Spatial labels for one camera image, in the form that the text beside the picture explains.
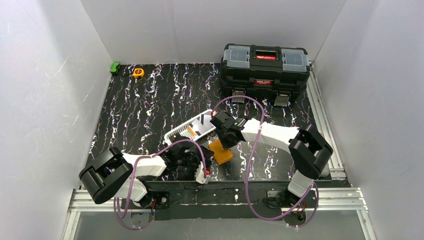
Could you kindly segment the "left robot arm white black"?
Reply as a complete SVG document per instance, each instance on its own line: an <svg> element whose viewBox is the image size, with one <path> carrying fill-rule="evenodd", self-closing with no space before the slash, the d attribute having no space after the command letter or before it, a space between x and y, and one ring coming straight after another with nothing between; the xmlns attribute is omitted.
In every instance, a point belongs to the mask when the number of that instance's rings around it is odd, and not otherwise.
<svg viewBox="0 0 424 240"><path fill-rule="evenodd" d="M141 177L206 184L214 152L181 139L151 155L124 153L111 147L83 168L78 177L95 204L112 198L141 201L148 193Z"/></svg>

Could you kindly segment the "orange leather card holder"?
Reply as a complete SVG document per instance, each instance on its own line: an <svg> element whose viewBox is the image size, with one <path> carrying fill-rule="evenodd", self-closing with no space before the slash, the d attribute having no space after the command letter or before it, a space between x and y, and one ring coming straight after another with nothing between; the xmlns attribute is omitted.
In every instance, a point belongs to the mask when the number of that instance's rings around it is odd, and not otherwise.
<svg viewBox="0 0 424 240"><path fill-rule="evenodd" d="M211 142L208 147L213 152L213 157L219 166L231 161L234 158L231 150L224 149L219 139Z"/></svg>

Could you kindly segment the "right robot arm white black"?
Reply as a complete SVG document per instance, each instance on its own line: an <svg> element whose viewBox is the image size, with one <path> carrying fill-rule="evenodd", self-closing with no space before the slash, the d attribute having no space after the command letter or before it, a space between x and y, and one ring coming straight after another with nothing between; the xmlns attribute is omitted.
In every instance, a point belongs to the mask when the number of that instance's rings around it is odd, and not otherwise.
<svg viewBox="0 0 424 240"><path fill-rule="evenodd" d="M234 118L226 111L212 114L211 124L224 149L239 142L259 142L291 154L296 171L287 192L300 198L320 178L334 150L312 124L286 127L254 118Z"/></svg>

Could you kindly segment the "white plastic basket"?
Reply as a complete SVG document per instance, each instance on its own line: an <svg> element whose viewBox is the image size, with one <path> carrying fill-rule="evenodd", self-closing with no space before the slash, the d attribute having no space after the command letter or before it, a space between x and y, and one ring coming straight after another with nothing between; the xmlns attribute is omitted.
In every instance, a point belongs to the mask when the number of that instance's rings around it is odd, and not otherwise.
<svg viewBox="0 0 424 240"><path fill-rule="evenodd" d="M164 141L170 145L173 141L172 138L177 134L193 141L198 141L210 134L216 129L216 127L211 123L212 111L212 109L207 109L173 128L164 135Z"/></svg>

